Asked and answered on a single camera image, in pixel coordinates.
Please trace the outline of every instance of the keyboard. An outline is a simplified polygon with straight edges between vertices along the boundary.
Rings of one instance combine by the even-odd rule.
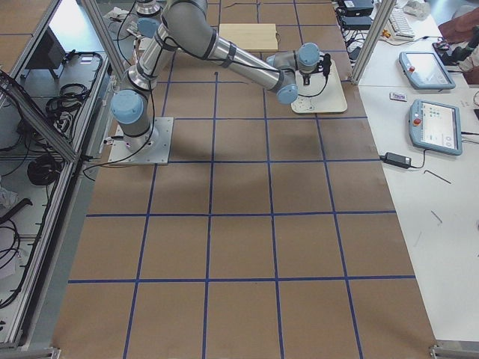
[[[407,21],[403,9],[395,7],[392,9],[388,19],[388,30],[394,40],[413,41],[415,33]]]

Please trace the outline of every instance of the white mounting plate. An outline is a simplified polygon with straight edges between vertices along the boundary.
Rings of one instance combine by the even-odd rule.
[[[347,102],[344,97],[343,87],[339,79],[338,69],[334,60],[331,60],[331,73],[329,74],[328,84],[322,94],[315,97],[300,97],[291,104],[291,108],[297,114],[314,113],[341,113],[347,110]],[[302,95],[314,95],[321,91],[324,86],[325,78],[322,73],[311,75],[309,86],[304,86],[302,76],[296,72],[296,84],[298,93]]]
[[[171,147],[171,134],[173,133],[173,117],[155,117],[155,127],[159,133],[158,141],[144,152],[140,150],[134,156],[131,156],[125,161],[117,162],[119,165],[158,165],[168,164]],[[123,131],[120,126],[117,127],[116,136],[123,136]],[[115,162],[119,159],[124,159],[132,153],[126,148],[123,141],[115,141],[112,145],[112,151],[108,162]]]

